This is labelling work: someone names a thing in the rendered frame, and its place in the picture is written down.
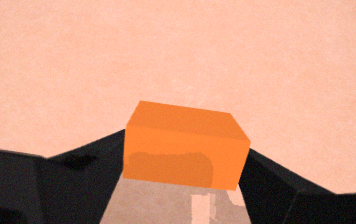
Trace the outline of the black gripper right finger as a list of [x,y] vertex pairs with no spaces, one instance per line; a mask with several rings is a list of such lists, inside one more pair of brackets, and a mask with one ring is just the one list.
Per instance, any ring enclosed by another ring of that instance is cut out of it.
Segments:
[[251,224],[356,224],[356,192],[336,194],[255,149],[238,185]]

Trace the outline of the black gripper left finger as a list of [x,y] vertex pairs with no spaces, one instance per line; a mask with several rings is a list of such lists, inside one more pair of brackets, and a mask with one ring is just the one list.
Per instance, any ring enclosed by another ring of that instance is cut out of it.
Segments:
[[61,154],[0,149],[0,207],[28,224],[100,224],[124,170],[125,129]]

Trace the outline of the orange block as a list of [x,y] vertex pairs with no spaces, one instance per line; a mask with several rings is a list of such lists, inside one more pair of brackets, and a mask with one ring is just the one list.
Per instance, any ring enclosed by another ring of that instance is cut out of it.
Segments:
[[123,178],[236,191],[251,141],[231,113],[140,100]]

